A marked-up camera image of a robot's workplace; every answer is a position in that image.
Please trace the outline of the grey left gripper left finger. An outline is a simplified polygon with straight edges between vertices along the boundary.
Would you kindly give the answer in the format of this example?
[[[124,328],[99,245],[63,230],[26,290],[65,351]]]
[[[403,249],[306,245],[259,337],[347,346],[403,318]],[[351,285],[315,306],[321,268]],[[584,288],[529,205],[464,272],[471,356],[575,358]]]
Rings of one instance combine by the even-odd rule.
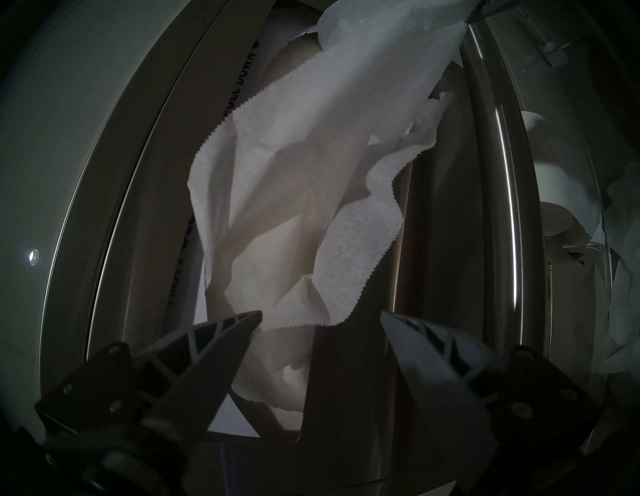
[[[263,319],[261,311],[187,326],[132,356],[114,342],[34,405],[47,431],[81,435],[142,418],[162,419],[192,453],[225,400]]]

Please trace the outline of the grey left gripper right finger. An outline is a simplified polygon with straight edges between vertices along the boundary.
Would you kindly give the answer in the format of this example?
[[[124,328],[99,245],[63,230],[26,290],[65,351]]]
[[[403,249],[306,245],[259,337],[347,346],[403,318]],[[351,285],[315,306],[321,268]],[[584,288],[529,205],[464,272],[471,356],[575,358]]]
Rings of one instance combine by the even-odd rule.
[[[398,313],[382,312],[381,325],[457,483],[556,483],[572,471],[602,409],[543,355],[500,354]]]

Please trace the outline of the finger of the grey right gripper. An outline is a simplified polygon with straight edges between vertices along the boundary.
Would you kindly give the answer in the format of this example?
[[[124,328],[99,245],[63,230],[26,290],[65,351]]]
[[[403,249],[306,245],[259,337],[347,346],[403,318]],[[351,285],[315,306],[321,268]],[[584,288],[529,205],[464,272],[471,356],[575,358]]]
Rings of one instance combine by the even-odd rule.
[[[466,23],[473,24],[493,15],[499,14],[510,8],[517,7],[520,0],[482,0],[478,1],[472,13],[467,17]]]

